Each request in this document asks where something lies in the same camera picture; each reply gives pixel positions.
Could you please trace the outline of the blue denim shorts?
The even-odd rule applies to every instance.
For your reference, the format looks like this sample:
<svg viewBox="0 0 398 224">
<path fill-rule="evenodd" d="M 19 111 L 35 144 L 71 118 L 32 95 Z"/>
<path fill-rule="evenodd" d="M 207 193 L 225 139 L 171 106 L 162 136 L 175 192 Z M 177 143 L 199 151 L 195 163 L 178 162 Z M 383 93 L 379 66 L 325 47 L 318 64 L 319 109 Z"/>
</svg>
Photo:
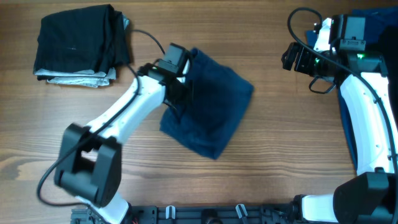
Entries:
<svg viewBox="0 0 398 224">
<path fill-rule="evenodd" d="M 250 104 L 254 86 L 198 48 L 191 49 L 193 100 L 165 110 L 160 130 L 193 152 L 217 159 Z"/>
</svg>

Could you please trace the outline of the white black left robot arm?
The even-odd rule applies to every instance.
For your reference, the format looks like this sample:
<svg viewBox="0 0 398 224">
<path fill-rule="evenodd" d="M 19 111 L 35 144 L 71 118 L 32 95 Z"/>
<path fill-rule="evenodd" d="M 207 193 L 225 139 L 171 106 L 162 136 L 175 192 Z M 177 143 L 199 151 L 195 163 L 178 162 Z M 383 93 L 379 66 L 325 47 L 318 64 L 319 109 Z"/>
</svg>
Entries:
<svg viewBox="0 0 398 224">
<path fill-rule="evenodd" d="M 191 52 L 170 44 L 163 58 L 135 72 L 132 85 L 106 112 L 65 130 L 54 182 L 79 200 L 72 223 L 132 223 L 131 204 L 118 193 L 123 144 L 160 105 L 191 101 L 193 85 L 185 75 L 192 67 Z"/>
</svg>

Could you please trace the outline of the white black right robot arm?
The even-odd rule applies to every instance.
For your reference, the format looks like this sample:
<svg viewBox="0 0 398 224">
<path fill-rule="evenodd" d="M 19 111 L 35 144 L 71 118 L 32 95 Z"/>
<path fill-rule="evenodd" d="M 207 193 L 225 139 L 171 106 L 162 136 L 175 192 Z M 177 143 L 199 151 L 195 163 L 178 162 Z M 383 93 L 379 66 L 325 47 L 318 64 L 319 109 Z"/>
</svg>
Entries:
<svg viewBox="0 0 398 224">
<path fill-rule="evenodd" d="M 366 50 L 366 19 L 320 18 L 314 46 L 299 38 L 282 56 L 285 70 L 324 80 L 340 99 L 341 120 L 355 178 L 332 194 L 298 195 L 288 218 L 303 223 L 397 222 L 397 126 L 389 101 L 384 56 Z"/>
</svg>

